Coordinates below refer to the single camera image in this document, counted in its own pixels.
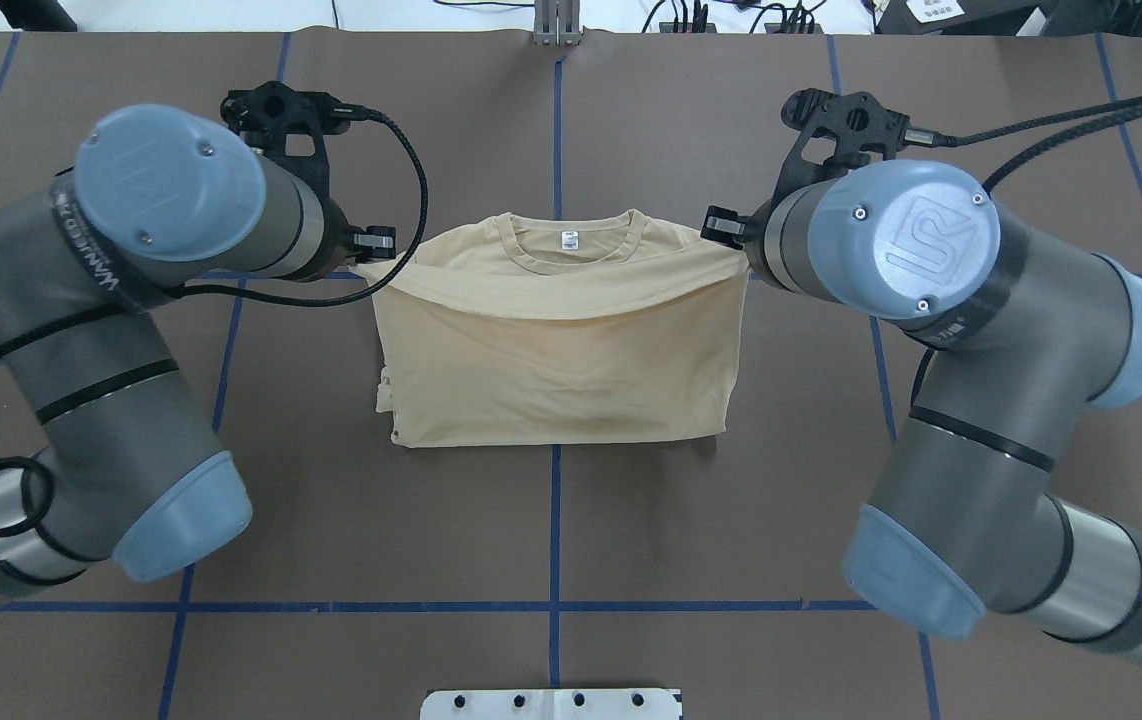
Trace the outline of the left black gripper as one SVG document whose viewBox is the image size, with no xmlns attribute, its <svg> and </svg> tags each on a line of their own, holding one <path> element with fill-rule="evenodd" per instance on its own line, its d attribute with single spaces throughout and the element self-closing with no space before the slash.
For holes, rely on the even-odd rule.
<svg viewBox="0 0 1142 720">
<path fill-rule="evenodd" d="M 391 225 L 356 227 L 338 205 L 323 206 L 323 229 L 316 251 L 316 278 L 347 263 L 379 263 L 397 258 L 397 231 Z"/>
</svg>

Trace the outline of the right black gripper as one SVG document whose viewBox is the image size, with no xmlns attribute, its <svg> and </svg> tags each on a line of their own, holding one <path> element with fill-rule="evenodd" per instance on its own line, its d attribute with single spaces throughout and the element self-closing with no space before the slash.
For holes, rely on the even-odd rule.
<svg viewBox="0 0 1142 720">
<path fill-rule="evenodd" d="M 709 205 L 705 210 L 702 238 L 730 249 L 743 249 L 751 273 L 769 286 L 781 286 L 780 237 L 771 218 L 777 205 L 763 202 L 751 215 Z"/>
</svg>

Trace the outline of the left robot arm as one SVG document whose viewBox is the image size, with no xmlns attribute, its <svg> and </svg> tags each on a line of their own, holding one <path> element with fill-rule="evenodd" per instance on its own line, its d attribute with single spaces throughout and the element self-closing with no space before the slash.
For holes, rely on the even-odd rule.
<svg viewBox="0 0 1142 720">
<path fill-rule="evenodd" d="M 270 83 L 224 123 L 140 104 L 96 123 L 71 169 L 0 209 L 0 366 L 47 438 L 0 457 L 0 607 L 110 560 L 155 582 L 250 523 L 246 483 L 151 311 L 215 270 L 309 282 L 393 258 L 348 225 L 324 141 L 373 109 Z"/>
</svg>

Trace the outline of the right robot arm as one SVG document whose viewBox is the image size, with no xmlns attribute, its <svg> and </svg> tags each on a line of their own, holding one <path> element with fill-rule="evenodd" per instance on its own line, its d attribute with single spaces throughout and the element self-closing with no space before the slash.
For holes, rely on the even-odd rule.
<svg viewBox="0 0 1142 720">
<path fill-rule="evenodd" d="M 940 161 L 882 161 L 754 217 L 711 206 L 702 234 L 935 354 L 860 509 L 850 587 L 927 635 L 997 611 L 1142 665 L 1142 530 L 1048 491 L 1081 415 L 1142 397 L 1141 277 Z"/>
</svg>

